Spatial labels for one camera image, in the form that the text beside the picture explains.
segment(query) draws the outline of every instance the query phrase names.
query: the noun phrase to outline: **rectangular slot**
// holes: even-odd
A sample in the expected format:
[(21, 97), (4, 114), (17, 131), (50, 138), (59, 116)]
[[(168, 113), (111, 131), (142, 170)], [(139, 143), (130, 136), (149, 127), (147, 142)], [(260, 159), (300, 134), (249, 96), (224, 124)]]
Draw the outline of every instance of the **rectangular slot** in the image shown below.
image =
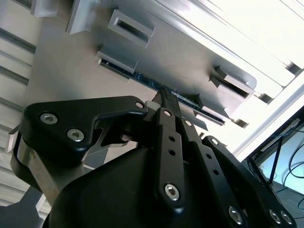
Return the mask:
[(221, 80), (221, 84), (223, 84), (225, 87), (229, 88), (233, 92), (237, 93), (242, 98), (246, 98), (249, 95), (249, 93), (245, 92), (244, 90), (240, 89), (239, 87), (237, 87), (234, 84), (231, 84), (227, 81)]
[(257, 94), (256, 93), (255, 96), (266, 104), (270, 104), (273, 101), (273, 98), (271, 98), (267, 94)]
[(232, 120), (236, 125), (240, 126), (241, 128), (245, 128), (248, 126), (248, 123), (242, 121), (240, 119)]
[(115, 9), (108, 28), (128, 40), (146, 48), (154, 33), (154, 26), (143, 24)]
[(291, 72), (293, 75), (296, 76), (296, 75), (300, 72), (301, 68), (298, 67), (296, 64), (291, 63), (291, 64), (287, 67), (287, 70), (288, 70), (289, 72)]
[(138, 37), (139, 39), (142, 39), (146, 43), (148, 43), (148, 41), (149, 41), (149, 38), (146, 36), (146, 34), (144, 34), (140, 30), (134, 28), (132, 25), (129, 25), (120, 19), (117, 20), (116, 26), (120, 27), (121, 29), (126, 30), (127, 32), (133, 34), (134, 36)]

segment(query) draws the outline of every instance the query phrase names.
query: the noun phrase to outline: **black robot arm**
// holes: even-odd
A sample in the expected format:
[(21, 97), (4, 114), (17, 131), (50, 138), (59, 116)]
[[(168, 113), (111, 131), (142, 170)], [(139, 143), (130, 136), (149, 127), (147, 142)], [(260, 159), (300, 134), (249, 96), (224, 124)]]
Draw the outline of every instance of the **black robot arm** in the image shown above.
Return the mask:
[[(132, 96), (28, 106), (11, 165), (42, 191), (52, 210), (45, 228), (295, 228), (274, 194), (216, 138), (201, 141), (175, 95), (157, 109)], [(91, 148), (137, 142), (83, 174)]]

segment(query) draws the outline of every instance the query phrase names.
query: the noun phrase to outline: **black cable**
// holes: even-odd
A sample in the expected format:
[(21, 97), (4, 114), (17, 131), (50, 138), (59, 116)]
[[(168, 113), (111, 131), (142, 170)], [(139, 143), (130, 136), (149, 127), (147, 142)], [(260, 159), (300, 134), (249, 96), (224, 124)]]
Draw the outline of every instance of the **black cable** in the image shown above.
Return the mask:
[[(303, 164), (304, 164), (304, 161), (301, 162), (301, 163), (299, 163), (299, 164), (297, 164), (296, 166), (294, 166), (294, 167), (291, 169), (291, 171), (293, 171), (295, 168), (297, 168), (297, 167), (299, 167), (300, 165), (303, 165)], [(285, 183), (286, 183), (287, 177), (288, 177), (288, 175), (289, 175), (290, 173), (291, 173), (291, 172), (289, 171), (289, 172), (287, 173), (286, 177), (284, 178), (284, 181), (283, 181), (283, 188), (282, 188), (281, 190), (277, 191), (276, 193), (279, 193), (279, 192), (282, 192), (282, 191), (288, 189), (288, 188), (285, 187)]]
[(304, 131), (299, 131), (299, 130), (292, 130), (292, 131), (294, 131), (294, 132), (302, 132), (302, 133), (304, 133)]
[(298, 151), (304, 146), (304, 144), (302, 144), (298, 149), (295, 150), (295, 152), (291, 155), (291, 158), (289, 160), (289, 164), (288, 164), (288, 169), (291, 175), (293, 175), (294, 177), (300, 178), (300, 179), (304, 179), (304, 176), (297, 176), (295, 174), (293, 174), (292, 169), (291, 169), (291, 163), (294, 159), (294, 156), (296, 155), (296, 153), (298, 153)]
[(302, 203), (303, 201), (304, 201), (304, 198), (301, 199), (300, 202), (298, 203), (298, 208), (299, 208), (301, 211), (304, 211), (304, 209), (300, 207), (300, 205), (301, 205), (301, 203)]

